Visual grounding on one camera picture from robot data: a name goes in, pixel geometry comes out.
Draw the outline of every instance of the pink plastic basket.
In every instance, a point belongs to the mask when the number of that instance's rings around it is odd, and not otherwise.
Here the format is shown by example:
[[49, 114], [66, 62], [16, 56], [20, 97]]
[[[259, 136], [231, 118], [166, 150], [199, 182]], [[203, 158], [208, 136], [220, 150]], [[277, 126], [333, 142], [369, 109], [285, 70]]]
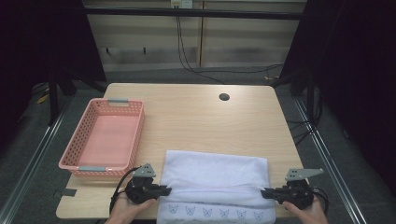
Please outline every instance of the pink plastic basket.
[[134, 166], [143, 121], [141, 101], [90, 100], [59, 167], [74, 175], [124, 175]]

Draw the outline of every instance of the white towel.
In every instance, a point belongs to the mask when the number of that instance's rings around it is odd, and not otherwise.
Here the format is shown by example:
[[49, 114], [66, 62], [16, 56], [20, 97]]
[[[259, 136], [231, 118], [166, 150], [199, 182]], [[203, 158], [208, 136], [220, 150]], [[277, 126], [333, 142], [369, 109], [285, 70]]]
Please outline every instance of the white towel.
[[267, 159], [168, 150], [157, 223], [274, 223], [275, 203], [262, 197], [270, 188]]

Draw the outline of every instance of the human hand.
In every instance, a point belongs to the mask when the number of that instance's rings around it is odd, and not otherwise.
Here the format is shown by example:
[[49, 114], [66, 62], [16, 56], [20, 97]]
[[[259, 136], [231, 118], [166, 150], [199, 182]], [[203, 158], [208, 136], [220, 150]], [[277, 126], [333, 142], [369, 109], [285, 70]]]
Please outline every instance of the human hand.
[[120, 193], [106, 224], [129, 224], [138, 213], [150, 208], [156, 202], [157, 200], [150, 199], [136, 204], [128, 198], [125, 192]]
[[305, 210], [300, 210], [294, 204], [289, 202], [283, 202], [283, 205], [297, 218], [299, 218], [303, 224], [328, 224], [328, 220], [324, 215], [323, 208], [321, 207], [320, 200], [314, 197], [312, 205]]

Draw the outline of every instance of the blue embroidered pattern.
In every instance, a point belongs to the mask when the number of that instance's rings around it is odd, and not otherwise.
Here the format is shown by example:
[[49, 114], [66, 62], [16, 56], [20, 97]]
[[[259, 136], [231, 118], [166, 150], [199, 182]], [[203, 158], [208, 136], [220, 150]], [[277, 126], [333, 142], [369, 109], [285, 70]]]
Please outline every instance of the blue embroidered pattern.
[[186, 213], [188, 216], [194, 215], [194, 212], [195, 212], [195, 207], [189, 208], [188, 206], [186, 206]]
[[175, 214], [177, 212], [177, 209], [178, 209], [178, 205], [172, 206], [171, 204], [169, 204], [169, 213], [170, 214]]
[[204, 210], [204, 217], [210, 217], [210, 216], [212, 216], [212, 209], [204, 209], [203, 208], [203, 210]]
[[236, 210], [237, 214], [238, 214], [238, 218], [239, 219], [245, 219], [247, 217], [247, 211], [245, 212], [239, 212], [239, 210]]
[[230, 210], [223, 211], [223, 210], [220, 209], [221, 218], [224, 218], [224, 219], [228, 218], [228, 214], [229, 213], [230, 213]]
[[263, 215], [264, 215], [264, 212], [262, 212], [262, 213], [254, 212], [254, 218], [256, 218], [256, 221], [262, 220]]

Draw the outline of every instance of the black circular hole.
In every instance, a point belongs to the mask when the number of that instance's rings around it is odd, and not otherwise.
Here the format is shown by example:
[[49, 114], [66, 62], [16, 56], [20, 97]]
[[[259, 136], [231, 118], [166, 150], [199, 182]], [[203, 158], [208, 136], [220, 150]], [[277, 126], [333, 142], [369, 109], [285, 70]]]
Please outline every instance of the black circular hole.
[[222, 100], [222, 101], [228, 101], [228, 100], [230, 100], [230, 95], [227, 94], [227, 93], [222, 93], [222, 94], [219, 96], [219, 98], [220, 98], [220, 100]]

